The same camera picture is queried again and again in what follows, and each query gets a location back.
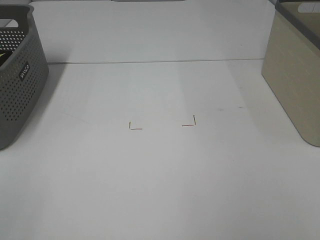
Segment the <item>beige plastic basket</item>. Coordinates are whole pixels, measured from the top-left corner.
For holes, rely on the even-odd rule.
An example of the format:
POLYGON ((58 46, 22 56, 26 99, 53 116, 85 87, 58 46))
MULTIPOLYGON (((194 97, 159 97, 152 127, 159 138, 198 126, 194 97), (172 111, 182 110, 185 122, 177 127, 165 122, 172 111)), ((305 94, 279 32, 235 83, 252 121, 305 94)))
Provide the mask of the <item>beige plastic basket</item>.
POLYGON ((261 74, 293 126, 320 145, 320 2, 278 0, 261 74))

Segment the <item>grey perforated plastic basket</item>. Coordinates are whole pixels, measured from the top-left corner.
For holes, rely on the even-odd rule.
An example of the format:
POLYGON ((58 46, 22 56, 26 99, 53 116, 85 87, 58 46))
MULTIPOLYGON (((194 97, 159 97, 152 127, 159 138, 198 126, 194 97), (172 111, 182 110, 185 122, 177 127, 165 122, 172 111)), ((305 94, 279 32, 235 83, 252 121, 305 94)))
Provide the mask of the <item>grey perforated plastic basket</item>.
POLYGON ((1 27, 0 148, 11 145, 32 113, 49 75, 49 67, 33 17, 34 8, 2 4, 0 18, 16 27, 1 27))

